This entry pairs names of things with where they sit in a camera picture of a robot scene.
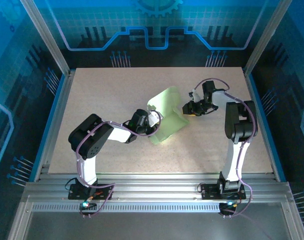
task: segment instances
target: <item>beige work surface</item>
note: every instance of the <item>beige work surface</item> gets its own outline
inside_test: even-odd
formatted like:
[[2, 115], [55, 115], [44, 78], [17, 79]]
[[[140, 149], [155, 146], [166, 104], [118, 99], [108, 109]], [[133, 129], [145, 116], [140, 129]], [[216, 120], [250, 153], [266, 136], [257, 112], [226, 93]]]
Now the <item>beige work surface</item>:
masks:
[[[190, 99], [188, 92], [206, 78], [225, 80], [229, 93], [243, 100], [250, 95], [240, 67], [147, 67], [78, 68], [72, 83], [49, 173], [76, 173], [75, 153], [69, 134], [90, 114], [105, 121], [122, 123], [136, 109], [166, 88], [177, 86], [181, 94], [179, 109]], [[216, 88], [225, 88], [215, 82]], [[198, 88], [200, 96], [202, 87]], [[148, 137], [130, 144], [108, 140], [96, 157], [98, 173], [219, 173], [227, 153], [225, 111], [195, 117], [171, 137], [153, 145]], [[260, 132], [245, 157], [244, 173], [270, 173], [272, 167]]]

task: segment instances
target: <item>gear graphic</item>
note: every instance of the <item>gear graphic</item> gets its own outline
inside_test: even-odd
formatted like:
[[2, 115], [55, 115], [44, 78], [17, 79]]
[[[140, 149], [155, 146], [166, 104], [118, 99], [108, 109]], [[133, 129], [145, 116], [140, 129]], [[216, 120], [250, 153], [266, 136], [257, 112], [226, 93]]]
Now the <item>gear graphic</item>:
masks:
[[132, 0], [137, 10], [148, 16], [165, 17], [165, 14], [171, 14], [173, 10], [178, 9], [178, 5], [182, 4], [182, 0]]
[[3, 17], [13, 25], [21, 16], [19, 0], [0, 0], [0, 12]]

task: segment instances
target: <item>green fabric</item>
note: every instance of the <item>green fabric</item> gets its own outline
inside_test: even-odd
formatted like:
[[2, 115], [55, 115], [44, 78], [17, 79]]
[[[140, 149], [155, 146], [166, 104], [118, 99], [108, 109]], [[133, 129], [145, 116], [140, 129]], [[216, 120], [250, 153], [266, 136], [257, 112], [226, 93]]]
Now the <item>green fabric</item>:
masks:
[[147, 109], [156, 110], [163, 116], [160, 129], [150, 137], [153, 144], [159, 144], [189, 123], [181, 110], [177, 109], [180, 102], [181, 96], [177, 87], [171, 86], [147, 103]]

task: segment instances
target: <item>wire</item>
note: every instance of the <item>wire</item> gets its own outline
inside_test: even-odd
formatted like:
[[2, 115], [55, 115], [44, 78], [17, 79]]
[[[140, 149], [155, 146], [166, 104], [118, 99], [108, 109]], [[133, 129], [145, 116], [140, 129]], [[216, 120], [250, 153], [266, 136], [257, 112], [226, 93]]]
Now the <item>wire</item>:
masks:
[[240, 215], [241, 213], [243, 213], [243, 212], [248, 208], [249, 204], [250, 204], [251, 201], [252, 201], [253, 189], [252, 189], [252, 187], [251, 187], [249, 184], [247, 184], [246, 182], [244, 182], [244, 181], [242, 180], [242, 178], [240, 177], [240, 173], [239, 173], [239, 163], [240, 163], [241, 154], [242, 154], [244, 145], [245, 145], [246, 143], [250, 143], [250, 142], [252, 141], [253, 137], [254, 137], [254, 134], [255, 134], [255, 131], [256, 131], [256, 122], [255, 122], [254, 115], [253, 115], [252, 111], [250, 110], [250, 108], [247, 106], [247, 104], [244, 103], [244, 102], [243, 102], [242, 100], [240, 100], [239, 98], [234, 97], [234, 96], [232, 96], [232, 95], [230, 95], [229, 93], [226, 92], [227, 90], [230, 89], [230, 86], [229, 86], [225, 81], [223, 81], [223, 80], [221, 80], [221, 79], [219, 79], [219, 78], [207, 78], [207, 79], [204, 79], [204, 80], [200, 81], [200, 82], [196, 85], [196, 87], [195, 87], [194, 89], [196, 89], [200, 84], [202, 84], [202, 83], [204, 83], [204, 82], [206, 82], [206, 81], [209, 81], [209, 80], [217, 80], [217, 81], [220, 81], [220, 82], [222, 82], [223, 84], [225, 84], [225, 85], [227, 86], [227, 89], [224, 91], [224, 94], [225, 94], [226, 96], [228, 96], [229, 98], [231, 98], [231, 99], [233, 99], [233, 100], [235, 100], [235, 101], [237, 101], [237, 102], [240, 102], [240, 103], [246, 108], [246, 110], [248, 111], [248, 113], [249, 113], [249, 115], [250, 115], [250, 118], [251, 118], [251, 120], [252, 120], [252, 122], [253, 122], [252, 134], [250, 135], [250, 137], [249, 137], [246, 141], [242, 142], [242, 144], [241, 144], [241, 146], [240, 146], [240, 151], [239, 151], [239, 154], [238, 154], [238, 157], [237, 157], [237, 164], [236, 164], [236, 175], [237, 175], [239, 181], [240, 181], [243, 185], [247, 186], [247, 187], [250, 189], [250, 198], [249, 198], [249, 200], [248, 200], [246, 206], [245, 206], [240, 212], [237, 212], [237, 213], [235, 213], [235, 214], [232, 216], [232, 217], [236, 217], [236, 216]]
[[103, 193], [102, 191], [96, 192], [96, 193], [93, 194], [93, 197], [95, 197], [95, 196], [97, 196], [97, 195], [100, 195], [100, 194], [102, 194], [102, 193]]
[[204, 79], [204, 80], [201, 80], [197, 85], [196, 87], [194, 88], [196, 90], [196, 88], [198, 88], [198, 86], [206, 81], [209, 81], [209, 80], [217, 80], [217, 81], [220, 81], [222, 82], [223, 84], [225, 84], [227, 86], [227, 89], [225, 89], [225, 91], [231, 89], [230, 86], [223, 80], [219, 79], [219, 78], [214, 78], [214, 77], [210, 77], [210, 78], [207, 78], [207, 79]]
[[66, 190], [70, 191], [70, 189], [67, 189], [66, 186], [67, 186], [71, 181], [73, 181], [73, 180], [76, 180], [76, 177], [74, 177], [74, 178], [70, 179], [69, 181], [67, 181], [67, 183], [66, 183], [65, 186], [64, 186]]
[[81, 155], [79, 154], [79, 150], [81, 148], [81, 146], [85, 143], [85, 141], [96, 131], [98, 130], [101, 126], [103, 126], [104, 124], [109, 124], [111, 126], [117, 126], [117, 127], [120, 127], [122, 129], [125, 129], [127, 131], [129, 131], [130, 133], [132, 133], [133, 135], [136, 135], [136, 136], [142, 136], [142, 137], [149, 137], [149, 136], [152, 136], [154, 135], [160, 128], [160, 125], [161, 125], [161, 115], [159, 114], [159, 112], [155, 111], [155, 110], [150, 110], [150, 112], [155, 112], [157, 115], [158, 115], [158, 118], [159, 118], [159, 124], [158, 126], [156, 127], [155, 131], [152, 132], [151, 134], [147, 134], [147, 135], [143, 135], [143, 134], [139, 134], [139, 133], [136, 133], [128, 128], [126, 128], [125, 126], [123, 126], [122, 124], [119, 124], [119, 123], [116, 123], [116, 122], [113, 122], [113, 121], [105, 121], [105, 122], [102, 122], [100, 123], [99, 125], [97, 125], [95, 128], [93, 128], [92, 131], [90, 131], [86, 136], [85, 138], [83, 138], [83, 140], [79, 143], [79, 145], [77, 146], [76, 148], [76, 151], [75, 151], [75, 155], [76, 155], [76, 168], [77, 168], [77, 174], [79, 176], [79, 180], [80, 182], [83, 183], [83, 185], [85, 186], [88, 186], [89, 188], [94, 188], [94, 189], [103, 189], [103, 188], [108, 188], [108, 187], [112, 187], [108, 197], [105, 199], [104, 203], [102, 204], [102, 206], [95, 212], [93, 213], [92, 215], [89, 215], [89, 216], [94, 216], [96, 214], [98, 214], [101, 209], [103, 208], [103, 206], [105, 205], [105, 203], [107, 202], [107, 200], [111, 197], [112, 193], [113, 193], [113, 190], [114, 190], [114, 187], [115, 187], [115, 183], [112, 183], [112, 184], [107, 184], [107, 185], [101, 185], [101, 186], [95, 186], [95, 185], [90, 185], [88, 184], [84, 178], [82, 177], [82, 174], [81, 174]]
[[[230, 212], [230, 213], [235, 213], [235, 211], [230, 210], [230, 209], [224, 209], [224, 210], [227, 212]], [[273, 240], [273, 238], [264, 230], [264, 228], [260, 225], [259, 222], [255, 221], [254, 219], [252, 219], [249, 216], [246, 216], [245, 214], [242, 214], [240, 212], [238, 214], [240, 216], [246, 218], [247, 220], [251, 221], [254, 226], [258, 227], [266, 235], [266, 237], [268, 237], [268, 239]]]

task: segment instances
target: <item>metal frame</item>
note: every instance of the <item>metal frame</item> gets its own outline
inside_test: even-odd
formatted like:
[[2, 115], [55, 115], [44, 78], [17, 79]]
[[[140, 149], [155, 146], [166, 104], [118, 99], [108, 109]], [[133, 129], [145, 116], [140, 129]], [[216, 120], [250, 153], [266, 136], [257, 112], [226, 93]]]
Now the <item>metal frame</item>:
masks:
[[[68, 200], [65, 183], [75, 177], [71, 174], [47, 174], [43, 166], [38, 182], [26, 184], [8, 240], [22, 240], [28, 232], [31, 213], [78, 212], [81, 200]], [[103, 209], [109, 213], [215, 213], [224, 200], [202, 200], [197, 186], [201, 182], [215, 183], [218, 174], [98, 174], [100, 183], [116, 183], [113, 199]], [[252, 203], [281, 203], [285, 220], [293, 240], [304, 240], [304, 227], [300, 221], [290, 186], [277, 182], [274, 175], [243, 174], [253, 187]], [[98, 206], [102, 201], [93, 201]]]
[[[283, 18], [292, 0], [281, 0], [272, 18], [265, 28], [246, 68], [245, 76], [248, 78], [250, 72], [257, 63], [260, 55], [272, 37], [278, 24]], [[56, 63], [65, 76], [70, 69], [60, 52], [53, 36], [51, 35], [44, 19], [32, 0], [21, 0], [28, 15], [40, 33], [45, 44], [49, 48]], [[35, 182], [28, 182], [25, 186], [21, 202], [17, 209], [14, 222], [9, 233], [9, 240], [22, 240], [26, 235], [32, 212], [76, 212], [81, 201], [68, 200], [65, 183], [75, 177], [71, 174], [47, 174], [48, 164], [56, 142], [59, 127], [62, 121], [66, 101], [74, 73], [68, 77], [59, 96], [58, 106], [55, 110], [53, 121], [50, 126], [49, 135], [46, 138], [40, 164], [37, 169]], [[262, 127], [264, 140], [268, 141], [266, 131]], [[255, 203], [281, 203], [285, 220], [291, 238], [304, 239], [304, 226], [296, 208], [290, 186], [287, 182], [277, 182], [280, 179], [272, 151], [268, 147], [275, 171], [273, 174], [243, 174], [243, 179], [253, 187], [253, 204]], [[105, 212], [139, 212], [139, 211], [169, 211], [169, 212], [208, 212], [217, 211], [219, 203], [224, 201], [202, 200], [201, 194], [197, 192], [197, 186], [201, 182], [209, 184], [216, 183], [218, 174], [99, 174], [100, 183], [116, 183], [113, 199], [109, 200]]]
[[[256, 98], [255, 90], [254, 90], [255, 86], [251, 85], [251, 80], [250, 80], [249, 76], [245, 76], [245, 80], [246, 80], [247, 87], [248, 87], [250, 95], [251, 95], [251, 99], [254, 101], [255, 106], [257, 106], [259, 108], [259, 106], [261, 105], [261, 102], [259, 100], [257, 100], [257, 98]], [[264, 143], [265, 143], [265, 147], [267, 149], [267, 153], [268, 153], [268, 155], [270, 157], [270, 160], [271, 160], [271, 165], [272, 165], [276, 180], [281, 182], [285, 178], [285, 176], [284, 176], [284, 173], [283, 173], [282, 169], [280, 170], [281, 171], [280, 172], [277, 168], [275, 158], [278, 158], [278, 156], [277, 156], [277, 152], [273, 153], [273, 149], [272, 149], [271, 143], [269, 141], [268, 133], [267, 133], [264, 121], [263, 121], [263, 118], [265, 117], [263, 115], [264, 112], [261, 112], [260, 110], [258, 110], [258, 111], [256, 111], [256, 113], [257, 113], [257, 121], [258, 121], [259, 126], [260, 126], [260, 131], [261, 131], [262, 136], [263, 136], [263, 140], [264, 140]]]
[[283, 19], [288, 7], [292, 3], [292, 0], [280, 0], [279, 4], [277, 5], [271, 19], [269, 20], [268, 24], [266, 25], [257, 45], [255, 46], [254, 51], [252, 52], [248, 62], [245, 66], [245, 76], [249, 76], [254, 66], [256, 65], [257, 61], [261, 57], [264, 49], [266, 48], [268, 42], [274, 35], [278, 25], [280, 24], [281, 20]]
[[68, 95], [70, 93], [70, 89], [72, 86], [74, 74], [75, 71], [72, 70], [69, 75], [65, 76], [62, 90], [58, 97], [57, 105], [53, 114], [53, 119], [49, 127], [48, 135], [46, 136], [45, 139], [44, 148], [41, 153], [39, 164], [38, 166], [34, 166], [37, 167], [36, 174], [33, 179], [34, 182], [38, 181], [42, 166], [44, 164], [49, 164], [50, 160], [52, 159], [56, 139], [58, 136], [58, 131], [60, 129], [61, 122], [63, 119], [63, 114], [67, 103]]
[[34, 23], [35, 28], [43, 39], [45, 45], [52, 54], [56, 64], [61, 69], [62, 73], [67, 76], [70, 72], [70, 68], [67, 65], [65, 58], [63, 57], [60, 49], [58, 48], [54, 37], [52, 36], [50, 30], [48, 29], [41, 13], [39, 12], [37, 6], [33, 0], [20, 0], [24, 6], [27, 14]]

